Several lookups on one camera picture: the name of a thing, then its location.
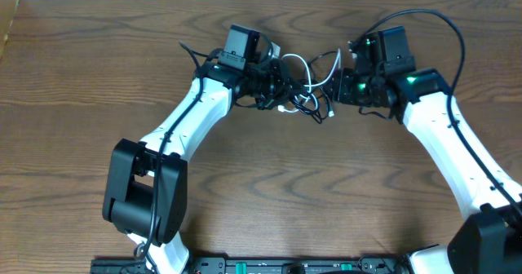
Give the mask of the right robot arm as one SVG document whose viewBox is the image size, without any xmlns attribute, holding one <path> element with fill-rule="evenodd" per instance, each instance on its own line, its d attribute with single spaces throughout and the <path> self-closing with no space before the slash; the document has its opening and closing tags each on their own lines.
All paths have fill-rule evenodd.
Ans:
<svg viewBox="0 0 522 274">
<path fill-rule="evenodd" d="M 441 74 L 416 69 L 401 26 L 363 34 L 350 52 L 355 66 L 336 74 L 330 96 L 359 108 L 388 108 L 427 150 L 464 220 L 448 245 L 407 254 L 401 271 L 519 273 L 521 186 L 467 124 Z"/>
</svg>

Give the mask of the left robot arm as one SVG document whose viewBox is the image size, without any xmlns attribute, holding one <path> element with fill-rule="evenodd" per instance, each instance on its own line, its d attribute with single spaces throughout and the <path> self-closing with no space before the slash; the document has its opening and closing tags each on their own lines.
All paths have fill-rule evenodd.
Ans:
<svg viewBox="0 0 522 274">
<path fill-rule="evenodd" d="M 195 64 L 192 83 L 175 110 L 155 130 L 114 147 L 104 193 L 103 218 L 127 235 L 135 259 L 152 273 L 181 273 L 189 259 L 179 234 L 188 206 L 188 163 L 210 129 L 244 97 L 269 110 L 308 88 L 292 78 L 280 48 L 263 33 L 231 26 L 225 46 Z"/>
</svg>

